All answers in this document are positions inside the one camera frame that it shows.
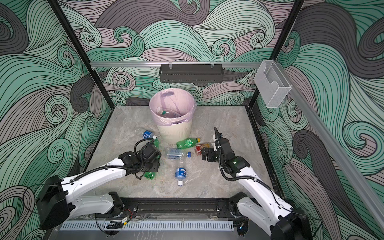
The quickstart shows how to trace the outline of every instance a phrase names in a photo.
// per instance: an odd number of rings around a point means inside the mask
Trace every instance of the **aluminum rail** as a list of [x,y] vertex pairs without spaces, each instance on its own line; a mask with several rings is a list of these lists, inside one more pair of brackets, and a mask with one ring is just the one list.
[[161,64],[221,64],[223,68],[258,68],[261,62],[154,62],[154,61],[95,61],[92,68],[159,68]]

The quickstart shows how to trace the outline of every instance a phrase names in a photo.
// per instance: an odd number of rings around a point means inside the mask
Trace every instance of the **plastic bottle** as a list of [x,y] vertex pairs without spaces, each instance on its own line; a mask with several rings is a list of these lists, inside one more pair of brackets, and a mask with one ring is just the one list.
[[135,130],[135,134],[136,134],[136,136],[138,136],[138,137],[142,137],[142,138],[154,138],[154,139],[156,139],[157,138],[157,136],[155,135],[155,133],[153,133],[152,131],[150,131],[150,130],[146,130],[146,129],[144,129],[144,128],[142,128],[142,127],[139,127],[139,128],[137,128],[136,130]]
[[178,118],[178,117],[181,117],[182,115],[175,112],[175,111],[172,111],[170,109],[163,109],[161,107],[158,107],[156,109],[156,112],[158,115],[164,117],[164,118]]
[[186,149],[195,146],[200,142],[200,138],[187,138],[176,143],[178,149]]
[[155,178],[156,173],[155,172],[145,172],[144,176],[146,179],[152,180],[153,178]]
[[168,159],[181,159],[185,156],[185,151],[177,148],[166,148],[166,156]]
[[196,155],[201,155],[202,154],[202,150],[203,148],[205,147],[211,147],[211,144],[209,144],[208,142],[207,143],[199,143],[199,144],[196,144],[195,145],[195,153]]
[[177,185],[179,187],[182,187],[184,185],[184,180],[187,176],[187,171],[184,167],[184,157],[179,157],[178,159],[175,159],[176,162],[176,171],[175,171],[175,178],[177,179]]

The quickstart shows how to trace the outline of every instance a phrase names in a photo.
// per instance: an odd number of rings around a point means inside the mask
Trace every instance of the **water bottle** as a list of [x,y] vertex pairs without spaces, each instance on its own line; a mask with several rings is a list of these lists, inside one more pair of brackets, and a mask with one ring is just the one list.
[[185,156],[185,151],[182,149],[167,147],[166,156],[168,159],[172,160],[181,159]]
[[184,157],[179,157],[174,161],[176,162],[175,178],[177,179],[177,185],[182,187],[184,185],[185,177],[187,176],[187,171],[184,167]]
[[141,137],[141,138],[153,138],[153,139],[156,139],[157,136],[155,135],[155,133],[153,133],[152,131],[150,130],[146,130],[142,127],[139,127],[135,130],[135,135],[138,136],[138,137]]
[[158,107],[156,109],[156,112],[158,115],[164,117],[164,118],[178,118],[178,117],[181,117],[182,115],[175,112],[175,111],[172,111],[170,109],[163,109],[161,107]]

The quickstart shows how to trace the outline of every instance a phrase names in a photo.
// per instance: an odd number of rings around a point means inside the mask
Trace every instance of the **bottle label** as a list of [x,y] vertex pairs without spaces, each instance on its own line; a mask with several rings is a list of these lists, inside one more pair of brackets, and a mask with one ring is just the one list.
[[185,144],[188,146],[188,148],[193,147],[192,140],[189,138],[185,140]]
[[143,133],[143,138],[144,138],[144,139],[149,138],[149,137],[151,137],[151,134],[152,134],[151,131],[146,130],[146,131]]
[[177,156],[177,155],[168,155],[168,159],[180,159],[180,156]]
[[176,168],[175,177],[186,177],[184,168]]

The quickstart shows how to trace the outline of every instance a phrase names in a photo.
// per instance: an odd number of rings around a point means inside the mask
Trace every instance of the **clear plastic holder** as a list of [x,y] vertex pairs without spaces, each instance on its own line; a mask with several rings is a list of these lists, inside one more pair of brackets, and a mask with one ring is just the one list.
[[291,86],[281,64],[264,60],[253,78],[267,108],[278,108]]

